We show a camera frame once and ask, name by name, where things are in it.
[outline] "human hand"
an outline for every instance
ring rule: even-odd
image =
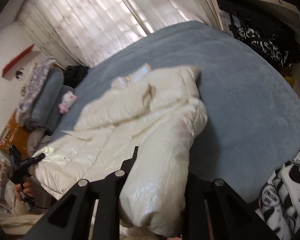
[[[29,177],[26,177],[26,182],[23,184],[23,192],[27,193],[29,197],[34,197],[34,193],[32,191],[32,182],[31,179]],[[20,194],[20,190],[21,190],[21,185],[17,184],[14,186],[14,195],[16,196],[16,199],[22,204],[25,205],[25,203],[22,200],[21,194]]]

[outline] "bed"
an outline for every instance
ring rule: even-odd
[[[209,119],[190,150],[189,166],[199,178],[222,178],[251,202],[272,171],[300,149],[300,100],[288,83],[248,46],[197,21],[163,28],[92,68],[52,140],[72,130],[82,108],[115,77],[145,62],[201,70],[197,86]]]

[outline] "yellow object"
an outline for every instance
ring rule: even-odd
[[[289,83],[289,85],[293,88],[294,85],[294,77],[285,76],[284,79]]]

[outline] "black and white blanket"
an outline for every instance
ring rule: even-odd
[[[259,208],[279,239],[291,239],[300,228],[300,151],[271,175],[261,191]]]

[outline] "person's arm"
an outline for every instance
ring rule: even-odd
[[[33,189],[32,189],[32,182],[29,177],[26,178],[26,182],[23,184],[23,192],[27,193],[29,197],[34,197]],[[27,215],[30,214],[30,212],[27,211],[25,203],[22,201],[21,194],[21,185],[17,184],[14,186],[14,194],[16,196],[16,203],[14,208],[11,209],[11,212],[16,215]]]

